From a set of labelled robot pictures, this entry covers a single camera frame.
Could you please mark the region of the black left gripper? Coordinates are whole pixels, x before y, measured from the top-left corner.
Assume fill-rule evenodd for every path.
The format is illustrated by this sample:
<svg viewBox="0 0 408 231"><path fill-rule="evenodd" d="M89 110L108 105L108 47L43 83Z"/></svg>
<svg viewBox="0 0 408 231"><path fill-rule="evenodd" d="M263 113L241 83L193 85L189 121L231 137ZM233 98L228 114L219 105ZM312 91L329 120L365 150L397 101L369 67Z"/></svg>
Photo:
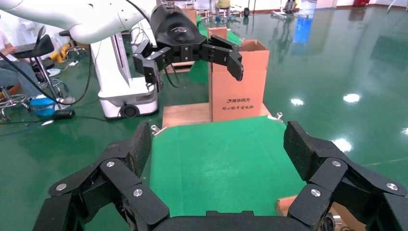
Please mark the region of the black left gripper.
<svg viewBox="0 0 408 231"><path fill-rule="evenodd" d="M244 67L239 46L216 35L207 40L180 7L156 6L150 26L157 47L144 40L132 54L135 70L147 84L160 83L160 72L172 58L173 62L200 60L200 50L201 60L226 66L237 81L242 81Z"/></svg>

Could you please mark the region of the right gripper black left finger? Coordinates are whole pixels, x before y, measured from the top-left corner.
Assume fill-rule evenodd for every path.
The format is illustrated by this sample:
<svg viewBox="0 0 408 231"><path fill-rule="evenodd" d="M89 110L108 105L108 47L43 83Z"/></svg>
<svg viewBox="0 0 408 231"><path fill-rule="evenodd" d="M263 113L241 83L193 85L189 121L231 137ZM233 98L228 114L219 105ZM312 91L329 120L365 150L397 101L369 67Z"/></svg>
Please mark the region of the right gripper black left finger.
<svg viewBox="0 0 408 231"><path fill-rule="evenodd" d="M98 211L113 204L133 231L152 231L169 208L141 175L152 149L150 124L140 123L127 139L108 144L100 157L49 188L36 231L82 231Z"/></svg>

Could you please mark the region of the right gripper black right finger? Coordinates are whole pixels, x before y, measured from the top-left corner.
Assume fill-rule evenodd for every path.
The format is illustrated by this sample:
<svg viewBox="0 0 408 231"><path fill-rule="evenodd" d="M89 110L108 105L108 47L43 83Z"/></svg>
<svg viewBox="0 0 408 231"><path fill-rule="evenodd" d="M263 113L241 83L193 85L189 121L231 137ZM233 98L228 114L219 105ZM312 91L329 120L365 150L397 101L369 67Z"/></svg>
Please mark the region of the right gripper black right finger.
<svg viewBox="0 0 408 231"><path fill-rule="evenodd" d="M306 183L288 216L315 231L333 203L344 206L368 231L408 228L407 189L348 158L333 142L310 136L288 122L283 147Z"/></svg>

